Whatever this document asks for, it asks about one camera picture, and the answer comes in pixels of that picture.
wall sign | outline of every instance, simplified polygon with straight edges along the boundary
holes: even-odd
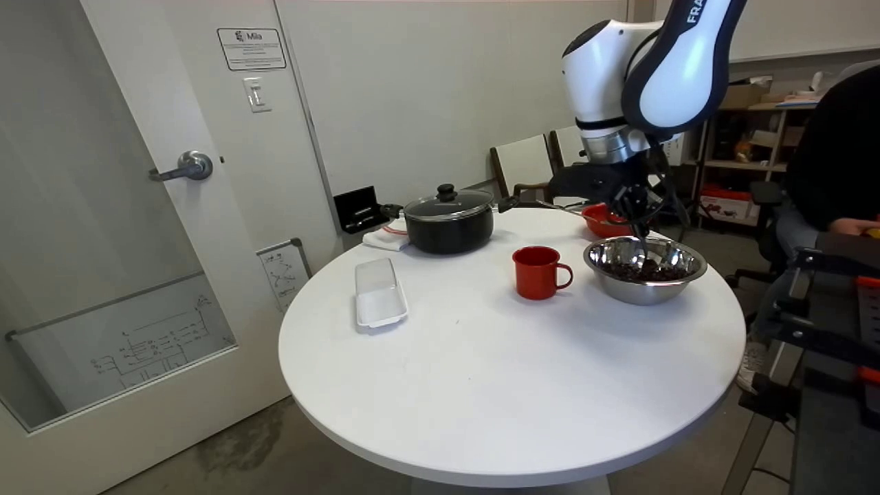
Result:
[[[272,286],[281,310],[291,304],[298,292],[307,284],[310,273],[305,264],[305,247],[299,240],[270,245],[255,252],[263,264],[266,281]]]
[[[221,28],[218,38],[230,72],[274,72],[287,66],[281,36],[272,28]]]

door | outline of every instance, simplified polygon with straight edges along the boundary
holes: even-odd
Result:
[[[100,491],[277,402],[281,313],[162,0],[5,0],[0,62],[0,491]]]

door handle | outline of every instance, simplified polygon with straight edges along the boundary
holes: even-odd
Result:
[[[188,152],[182,159],[177,159],[177,168],[169,172],[160,172],[156,168],[148,171],[151,182],[170,182],[170,178],[191,178],[203,182],[215,172],[215,161],[207,153]]]

black pot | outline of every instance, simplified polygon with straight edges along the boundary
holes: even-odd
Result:
[[[468,252],[492,240],[492,201],[437,187],[437,201],[405,209],[411,245],[427,252]]]

red mug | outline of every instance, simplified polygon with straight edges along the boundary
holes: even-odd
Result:
[[[548,299],[552,297],[558,289],[573,286],[574,273],[570,264],[558,262],[558,252],[549,247],[522,247],[514,252],[514,264],[516,264],[516,292],[525,299]],[[567,270],[570,281],[558,284],[555,273]]]

